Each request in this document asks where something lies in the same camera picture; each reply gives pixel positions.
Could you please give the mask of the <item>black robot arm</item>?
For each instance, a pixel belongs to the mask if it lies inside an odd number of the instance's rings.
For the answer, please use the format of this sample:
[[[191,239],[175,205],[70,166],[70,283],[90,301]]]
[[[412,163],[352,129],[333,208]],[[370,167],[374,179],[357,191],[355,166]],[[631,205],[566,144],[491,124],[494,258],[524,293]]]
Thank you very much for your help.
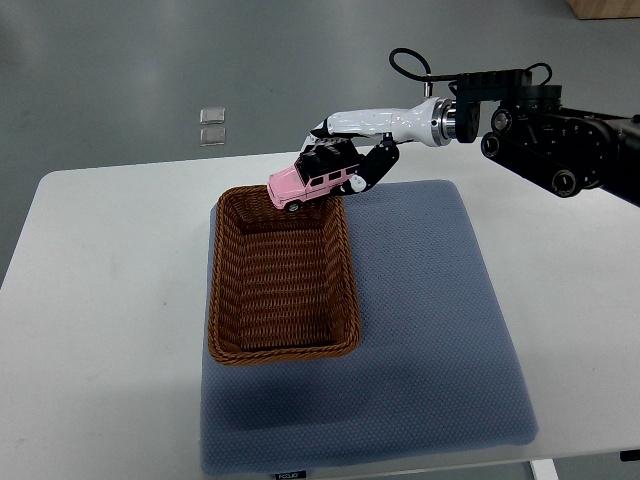
[[[562,106],[562,88],[536,84],[532,70],[456,75],[455,136],[470,142],[479,128],[480,105],[494,101],[482,154],[542,189],[569,198],[601,188],[639,203],[639,117],[621,117]]]

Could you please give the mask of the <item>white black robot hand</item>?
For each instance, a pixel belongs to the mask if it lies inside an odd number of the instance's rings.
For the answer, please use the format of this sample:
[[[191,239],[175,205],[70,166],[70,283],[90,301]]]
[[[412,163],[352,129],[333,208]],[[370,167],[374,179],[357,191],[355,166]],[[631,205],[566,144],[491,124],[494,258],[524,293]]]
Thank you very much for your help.
[[[310,131],[301,152],[306,154],[318,145],[349,144],[355,137],[378,136],[380,143],[361,158],[350,179],[331,189],[333,196],[359,194],[373,188],[395,165],[399,159],[399,144],[448,145],[456,137],[455,113],[455,102],[442,97],[429,97],[411,109],[336,112]]]

